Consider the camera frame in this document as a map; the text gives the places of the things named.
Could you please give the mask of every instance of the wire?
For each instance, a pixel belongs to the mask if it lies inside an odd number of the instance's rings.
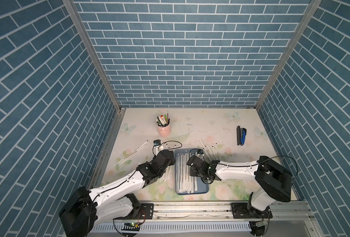
[[[109,191],[109,190],[112,190],[112,189],[115,189],[115,188],[120,187],[123,183],[125,183],[128,179],[130,179],[130,177],[127,178],[127,179],[125,179],[124,182],[120,183],[120,184],[117,185],[116,187],[113,187],[113,188],[110,188],[110,189],[107,189],[107,190],[102,191],[101,193],[99,193],[98,195],[96,195],[96,197],[92,200],[91,209],[90,209],[90,211],[89,211],[89,214],[90,214],[90,215],[89,215],[89,218],[88,218],[88,226],[87,226],[87,234],[86,234],[86,237],[87,237],[87,235],[88,235],[89,222],[91,221],[91,211],[92,211],[92,206],[94,205],[95,199],[96,199],[97,197],[100,197],[100,194],[102,194],[102,193],[105,193],[105,192],[107,192],[107,191]]]
[[[260,165],[260,164],[262,164],[263,162],[266,162],[266,161],[268,161],[268,160],[277,158],[277,157],[287,157],[287,158],[291,158],[291,159],[294,161],[294,163],[295,163],[295,165],[296,165],[296,175],[295,175],[294,180],[293,180],[292,183],[291,183],[291,185],[293,185],[294,182],[296,181],[297,176],[299,175],[299,166],[297,165],[296,160],[295,160],[293,157],[290,157],[290,156],[286,156],[286,155],[277,155],[277,156],[268,158],[268,159],[266,159],[266,160],[263,160],[263,161],[261,161],[261,162],[259,162],[259,163],[257,163],[257,164],[254,164],[254,165],[229,165],[229,166],[230,166],[230,167],[253,167],[253,166],[256,166],[256,165]],[[211,164],[211,165],[209,165],[209,166],[208,166],[208,175],[209,175],[209,176],[210,176],[210,174],[209,174],[209,169],[210,169],[210,167],[211,167],[212,165],[225,165],[225,164],[217,163],[217,164]]]
[[[113,227],[114,227],[114,229],[115,229],[120,235],[122,235],[122,236],[124,236],[124,237],[127,237],[127,236],[128,236],[128,235],[122,234],[119,230],[117,230],[116,226],[114,225],[114,219],[113,219]]]
[[[86,237],[88,236],[89,222],[91,221],[92,206],[94,205],[94,201],[95,201],[95,199],[96,199],[98,196],[99,196],[99,195],[96,195],[96,197],[92,200],[92,203],[91,203],[91,208],[90,208],[90,210],[89,210],[89,218],[88,218],[88,225],[87,225],[87,234],[86,234]]]
[[[203,183],[205,183],[205,184],[211,184],[211,183],[213,183],[213,181],[212,182],[210,182],[210,183],[206,183],[204,180],[203,180],[203,178],[200,178],[201,179],[201,182],[203,182]]]
[[[140,225],[142,225],[143,223],[145,223],[145,220],[146,220],[146,214],[145,214],[144,210],[140,210],[140,212],[141,212],[141,211],[144,213],[144,221],[143,221],[142,223],[139,223],[138,226],[140,226]]]
[[[266,228],[266,230],[264,231],[264,233],[262,234],[262,236],[263,236],[265,233],[267,233],[267,231],[269,230],[269,227],[270,227],[270,214],[268,214],[267,211],[263,211],[263,212],[267,213],[268,220],[267,220],[267,228]]]
[[[173,150],[173,149],[178,149],[178,148],[181,148],[182,146],[183,146],[183,144],[180,142],[180,141],[173,141],[173,142],[177,142],[177,143],[179,143],[180,144],[180,147],[177,147],[177,148],[169,148],[169,149],[164,149],[164,150]]]
[[[141,217],[141,211],[139,211],[138,213],[139,213],[139,216],[138,216],[137,223],[139,223],[139,219],[140,219],[140,217]]]

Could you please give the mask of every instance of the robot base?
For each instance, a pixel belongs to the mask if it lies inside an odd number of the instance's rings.
[[[259,211],[251,206],[251,198],[253,193],[250,194],[247,203],[246,202],[233,202],[231,204],[231,210],[233,212],[234,219],[269,219],[272,218],[270,206],[267,206],[264,211]]]
[[[153,219],[153,211],[154,211],[154,204],[153,203],[141,203],[141,206],[139,210],[144,211],[146,215],[146,220],[152,220]],[[124,216],[124,217],[118,217],[115,218],[115,220],[134,220],[137,219],[138,215],[136,216]]]

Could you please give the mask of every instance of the metal frame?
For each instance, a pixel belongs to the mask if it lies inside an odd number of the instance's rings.
[[[102,153],[100,154],[100,157],[99,157],[99,160],[97,161],[94,172],[92,173],[92,177],[88,185],[88,189],[91,189],[93,187],[98,187],[102,182],[106,165],[108,164],[109,157],[111,155],[114,143],[117,138],[117,134],[120,130],[122,119],[124,118],[124,115],[125,115],[125,110],[126,110],[125,108],[121,108],[120,112],[116,113],[111,129],[109,130],[106,142],[104,144]]]
[[[78,34],[80,36],[80,39],[82,40],[84,46],[86,47],[86,50],[89,54],[89,57],[92,60],[92,63],[94,64],[97,73],[100,76],[100,79],[102,80],[104,87],[109,95],[109,97],[112,100],[113,105],[116,107],[117,112],[120,112],[121,106],[119,101],[117,100],[111,84],[109,83],[109,80],[107,78],[107,75],[105,74],[105,71],[102,67],[102,64],[100,63],[99,57],[96,54],[96,51],[92,45],[92,42],[87,34],[86,28],[83,25],[83,22],[80,18],[80,15],[78,13],[78,10],[73,2],[73,0],[62,0],[64,7],[66,8],[68,14],[70,15],[70,18],[78,31]]]
[[[244,201],[147,201],[154,203],[153,219],[146,220],[147,225],[155,229],[163,229],[166,225],[183,225],[184,223],[214,224],[213,231],[224,231],[229,223],[237,224],[244,221],[260,221],[261,219],[234,219],[230,204]],[[304,221],[310,237],[324,235],[313,216],[306,201],[274,202],[270,205],[273,218],[270,221]],[[111,233],[114,228],[95,226],[90,233]]]
[[[318,6],[320,5],[322,0],[311,0],[308,7],[305,10],[305,13],[303,17],[301,18],[300,23],[297,25],[291,39],[288,42],[288,45],[284,51],[284,53],[281,55],[278,64],[275,66],[266,86],[263,88],[263,92],[259,96],[259,99],[254,105],[254,108],[256,110],[259,110],[262,106],[264,100],[266,99],[266,96],[270,92],[272,86],[276,82],[278,76],[280,75],[281,71],[283,70],[284,66],[286,65],[286,62],[288,61],[291,53],[295,49],[297,42],[300,40],[301,36],[303,35],[306,27],[308,26],[309,22],[312,19],[312,16],[315,14]]]
[[[257,221],[234,219],[230,204],[247,201],[142,201],[154,203],[153,219],[147,221]],[[272,220],[315,220],[306,201],[274,202]]]

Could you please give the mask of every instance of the marker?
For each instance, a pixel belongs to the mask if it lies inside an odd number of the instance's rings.
[[[164,123],[163,125],[166,125],[167,122],[166,122],[166,120],[164,119],[163,115],[161,115],[160,118],[161,118],[162,122]]]

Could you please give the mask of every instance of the metal mounting plate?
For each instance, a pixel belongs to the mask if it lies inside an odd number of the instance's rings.
[[[141,203],[140,210],[144,211],[146,220],[153,219],[154,204],[153,203]],[[118,217],[115,220],[130,220],[130,217]]]
[[[231,204],[231,210],[232,210],[232,213],[233,213],[233,218],[234,219],[249,219],[249,218],[252,218],[250,215],[249,215],[249,212],[248,212],[248,209],[247,209],[247,203],[244,203],[244,202],[234,202]],[[264,210],[266,211],[269,216],[263,216],[264,219],[267,219],[267,218],[272,218],[272,213],[271,213],[271,209],[269,206],[266,207],[266,209]]]

